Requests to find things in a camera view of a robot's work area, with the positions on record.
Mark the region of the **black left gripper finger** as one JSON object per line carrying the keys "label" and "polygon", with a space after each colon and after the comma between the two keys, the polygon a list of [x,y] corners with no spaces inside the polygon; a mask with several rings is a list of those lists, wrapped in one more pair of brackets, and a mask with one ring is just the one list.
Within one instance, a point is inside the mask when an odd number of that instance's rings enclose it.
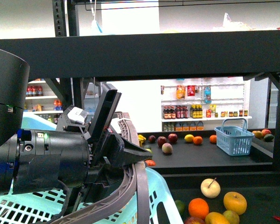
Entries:
{"label": "black left gripper finger", "polygon": [[107,159],[113,167],[122,167],[151,159],[152,154],[125,140],[118,134],[112,134],[107,143]]}

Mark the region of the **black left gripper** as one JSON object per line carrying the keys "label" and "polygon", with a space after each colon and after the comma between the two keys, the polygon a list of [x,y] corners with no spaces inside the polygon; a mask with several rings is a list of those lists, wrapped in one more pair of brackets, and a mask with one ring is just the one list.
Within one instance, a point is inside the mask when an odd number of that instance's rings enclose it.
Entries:
{"label": "black left gripper", "polygon": [[70,106],[55,131],[21,129],[21,114],[0,105],[0,196],[9,191],[77,188],[97,181],[109,164],[98,143],[121,97],[112,84],[102,84],[101,89],[89,128],[88,113]]}

